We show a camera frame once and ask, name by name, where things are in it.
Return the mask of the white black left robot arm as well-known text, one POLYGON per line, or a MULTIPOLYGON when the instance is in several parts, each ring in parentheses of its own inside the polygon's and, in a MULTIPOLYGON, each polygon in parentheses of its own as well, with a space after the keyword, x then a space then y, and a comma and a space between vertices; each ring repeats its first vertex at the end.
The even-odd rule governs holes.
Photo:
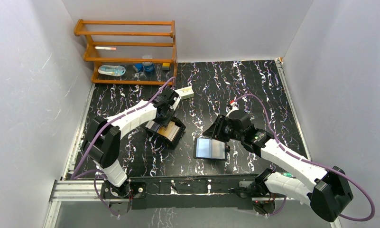
POLYGON ((122 138, 150 121, 167 126, 180 102, 179 93, 168 87, 117 115, 91 120, 83 142, 84 153, 99 166, 117 197, 130 193, 128 176, 118 160, 122 138))

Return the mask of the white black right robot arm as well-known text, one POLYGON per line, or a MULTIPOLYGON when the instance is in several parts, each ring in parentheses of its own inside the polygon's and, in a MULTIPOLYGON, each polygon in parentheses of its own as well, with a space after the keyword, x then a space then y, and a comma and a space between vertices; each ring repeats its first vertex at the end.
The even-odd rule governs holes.
POLYGON ((316 215, 333 222, 353 200, 353 193, 344 172, 338 167, 332 171, 309 163, 274 136, 256 128, 245 111, 234 110, 218 115, 203 136, 221 141, 237 140, 249 152, 271 161, 292 174, 286 177, 273 169, 265 169, 248 186, 240 183, 232 189, 239 196, 267 197, 271 193, 284 195, 307 204, 316 215))

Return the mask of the black card holder box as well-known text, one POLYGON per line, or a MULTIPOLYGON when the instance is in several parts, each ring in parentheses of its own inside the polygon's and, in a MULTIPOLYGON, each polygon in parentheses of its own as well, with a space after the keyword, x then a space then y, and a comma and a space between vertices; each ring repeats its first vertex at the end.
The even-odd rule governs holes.
POLYGON ((172 117, 167 126, 162 126, 151 120, 143 128, 149 133, 162 137, 168 149, 173 150, 179 144, 186 126, 178 118, 172 117))

